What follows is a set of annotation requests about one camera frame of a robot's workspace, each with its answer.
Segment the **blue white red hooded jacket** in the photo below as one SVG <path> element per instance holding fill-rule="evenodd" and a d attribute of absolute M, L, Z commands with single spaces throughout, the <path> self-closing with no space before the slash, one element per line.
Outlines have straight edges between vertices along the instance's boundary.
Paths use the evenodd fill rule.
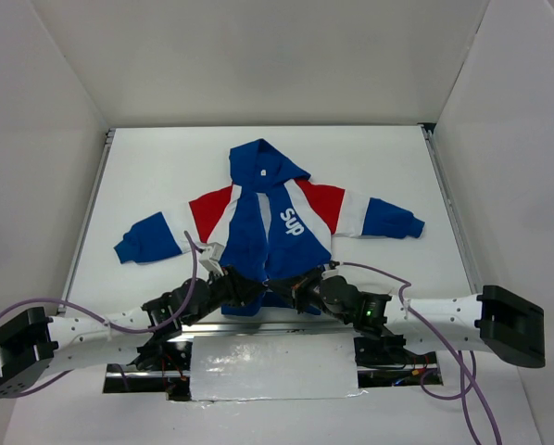
<path fill-rule="evenodd" d="M 332 258 L 334 236 L 422 235 L 410 210 L 377 197 L 314 184 L 264 139 L 231 149 L 230 185 L 135 222 L 114 250 L 122 263 L 182 255 L 192 243 L 224 247 L 219 263 L 264 282 L 305 273 Z"/>

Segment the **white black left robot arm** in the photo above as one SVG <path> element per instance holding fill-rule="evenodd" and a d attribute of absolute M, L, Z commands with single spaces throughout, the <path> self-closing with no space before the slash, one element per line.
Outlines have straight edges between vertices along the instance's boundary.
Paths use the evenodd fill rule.
<path fill-rule="evenodd" d="M 30 393 L 39 380 L 103 363 L 156 367 L 163 344 L 222 305 L 237 309 L 266 287 L 234 268 L 208 279 L 189 279 L 135 309 L 97 315 L 84 308 L 75 317 L 49 316 L 30 304 L 0 325 L 0 399 Z"/>

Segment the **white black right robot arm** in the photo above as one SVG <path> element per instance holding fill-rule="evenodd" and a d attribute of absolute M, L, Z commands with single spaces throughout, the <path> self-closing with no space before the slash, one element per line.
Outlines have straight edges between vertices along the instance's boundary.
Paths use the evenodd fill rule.
<path fill-rule="evenodd" d="M 267 286 L 298 312 L 315 308 L 352 326 L 392 362 L 451 346 L 523 368 L 546 364 L 543 309 L 501 286 L 467 297 L 410 299 L 360 290 L 336 269 L 320 268 Z"/>

